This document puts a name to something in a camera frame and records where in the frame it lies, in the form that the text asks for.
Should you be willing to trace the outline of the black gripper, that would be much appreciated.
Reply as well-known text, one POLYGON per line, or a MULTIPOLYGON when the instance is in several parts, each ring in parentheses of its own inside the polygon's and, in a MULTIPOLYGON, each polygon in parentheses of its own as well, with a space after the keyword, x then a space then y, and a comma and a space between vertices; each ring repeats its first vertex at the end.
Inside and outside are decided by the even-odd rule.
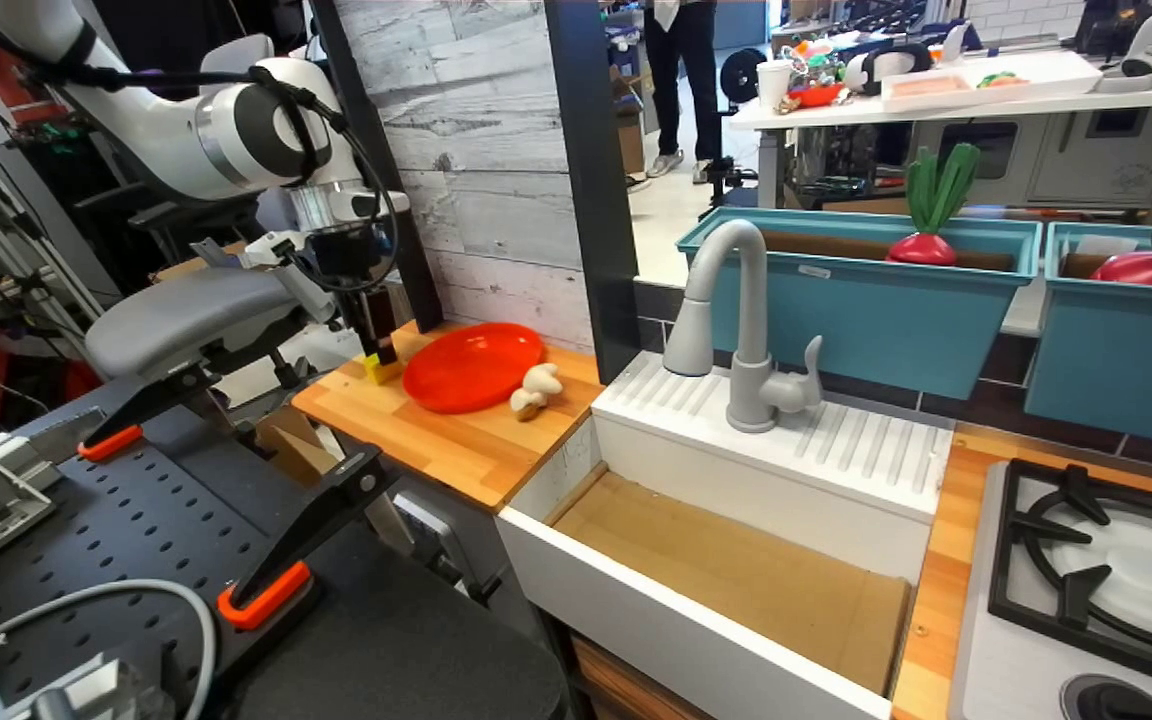
POLYGON ((395 252, 376 224, 335 224, 310 234, 313 277, 335 296, 339 314, 361 335, 390 335, 395 329, 390 299, 390 270, 395 252))

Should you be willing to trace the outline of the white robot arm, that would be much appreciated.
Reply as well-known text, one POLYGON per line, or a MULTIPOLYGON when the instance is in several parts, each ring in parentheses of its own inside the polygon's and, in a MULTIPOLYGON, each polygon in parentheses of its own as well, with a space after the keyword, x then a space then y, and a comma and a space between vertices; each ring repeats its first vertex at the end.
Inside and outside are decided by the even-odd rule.
POLYGON ((291 226, 264 231, 239 263, 277 277, 316 320, 391 332, 395 201, 319 65, 259 56, 239 73, 141 73, 74 0, 0 0, 0 49, 182 201, 286 186, 291 226))

